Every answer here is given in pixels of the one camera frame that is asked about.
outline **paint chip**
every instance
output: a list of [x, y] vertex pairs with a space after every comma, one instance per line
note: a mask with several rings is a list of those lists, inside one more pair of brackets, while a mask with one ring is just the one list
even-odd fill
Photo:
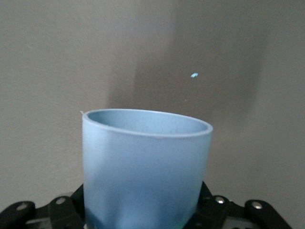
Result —
[[191, 75], [191, 78], [195, 78], [195, 77], [197, 77], [198, 76], [198, 73], [193, 73], [192, 75]]

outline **screw head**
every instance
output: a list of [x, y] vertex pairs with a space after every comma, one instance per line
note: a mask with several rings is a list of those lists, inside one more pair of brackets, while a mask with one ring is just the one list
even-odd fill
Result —
[[16, 210], [17, 210], [17, 211], [21, 211], [21, 210], [25, 209], [27, 206], [28, 206], [28, 205], [27, 205], [26, 203], [22, 203], [22, 204], [20, 204], [20, 205], [16, 208]]
[[58, 198], [57, 200], [56, 200], [56, 204], [62, 204], [63, 202], [65, 202], [66, 201], [66, 199], [64, 198], [64, 197], [60, 197], [60, 198]]
[[256, 209], [262, 209], [263, 208], [263, 206], [257, 201], [252, 202], [252, 206]]
[[223, 204], [223, 203], [224, 203], [224, 198], [222, 198], [222, 197], [216, 197], [216, 198], [215, 198], [215, 201], [216, 201], [217, 203], [219, 203], [219, 204]]

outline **textured wall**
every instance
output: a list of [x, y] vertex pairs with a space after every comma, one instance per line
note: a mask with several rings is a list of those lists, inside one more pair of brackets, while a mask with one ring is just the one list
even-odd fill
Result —
[[79, 111], [131, 107], [210, 122], [211, 191], [302, 228], [304, 37], [303, 1], [1, 1], [0, 209], [75, 190]]

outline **light blue cup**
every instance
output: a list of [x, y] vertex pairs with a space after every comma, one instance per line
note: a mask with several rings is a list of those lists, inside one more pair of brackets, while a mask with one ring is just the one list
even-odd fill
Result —
[[89, 229], [181, 229], [195, 212], [213, 128], [164, 112], [82, 117]]

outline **plastic cup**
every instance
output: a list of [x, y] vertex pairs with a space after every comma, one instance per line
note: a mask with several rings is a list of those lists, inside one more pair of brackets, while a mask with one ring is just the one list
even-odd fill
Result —
[[181, 229], [196, 210], [213, 128], [165, 112], [82, 117], [89, 229]]

